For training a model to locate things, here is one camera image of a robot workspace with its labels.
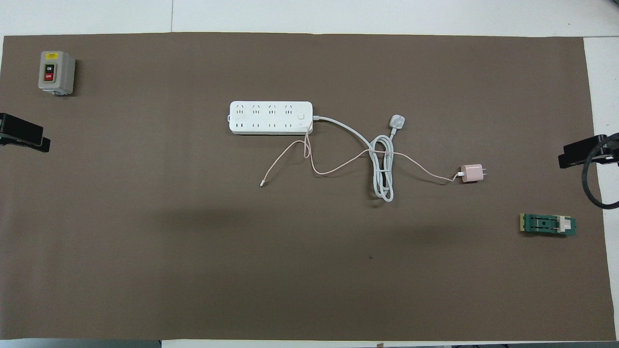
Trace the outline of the green knife switch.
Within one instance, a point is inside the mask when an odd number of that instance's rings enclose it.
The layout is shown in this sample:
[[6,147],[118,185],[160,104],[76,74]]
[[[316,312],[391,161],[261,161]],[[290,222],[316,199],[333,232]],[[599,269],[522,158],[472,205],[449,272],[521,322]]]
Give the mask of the green knife switch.
[[575,235],[577,220],[571,216],[520,214],[519,226],[521,232],[545,235],[572,236]]

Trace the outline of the white power strip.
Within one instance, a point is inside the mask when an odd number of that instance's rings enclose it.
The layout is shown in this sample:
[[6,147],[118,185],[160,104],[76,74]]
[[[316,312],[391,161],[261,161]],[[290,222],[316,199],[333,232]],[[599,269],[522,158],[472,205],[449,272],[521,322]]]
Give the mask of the white power strip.
[[245,136],[304,136],[311,134],[314,112],[309,101],[233,101],[228,125]]

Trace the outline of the brown paper table mat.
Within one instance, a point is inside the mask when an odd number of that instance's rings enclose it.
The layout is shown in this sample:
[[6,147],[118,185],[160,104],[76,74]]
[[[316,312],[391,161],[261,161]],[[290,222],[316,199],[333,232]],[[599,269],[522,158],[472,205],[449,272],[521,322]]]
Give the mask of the brown paper table mat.
[[[44,51],[73,94],[38,88]],[[440,176],[360,158],[317,176],[232,101],[309,101]],[[166,33],[6,37],[0,339],[612,341],[601,209],[563,146],[594,134],[582,38]],[[521,232],[571,216],[575,235]]]

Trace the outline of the pink usb charger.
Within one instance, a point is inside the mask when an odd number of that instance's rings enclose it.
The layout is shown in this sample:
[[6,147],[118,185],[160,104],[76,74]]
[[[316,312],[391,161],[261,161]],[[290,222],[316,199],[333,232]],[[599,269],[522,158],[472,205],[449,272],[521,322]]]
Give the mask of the pink usb charger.
[[487,175],[486,169],[482,164],[466,164],[460,167],[457,176],[461,178],[462,183],[470,183],[481,181]]

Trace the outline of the grey on-off switch box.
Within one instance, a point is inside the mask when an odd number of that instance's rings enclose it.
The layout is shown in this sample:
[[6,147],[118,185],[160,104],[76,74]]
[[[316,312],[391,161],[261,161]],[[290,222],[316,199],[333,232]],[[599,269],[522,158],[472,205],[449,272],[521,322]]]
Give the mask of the grey on-off switch box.
[[64,51],[44,51],[38,71],[38,88],[57,96],[73,94],[76,59]]

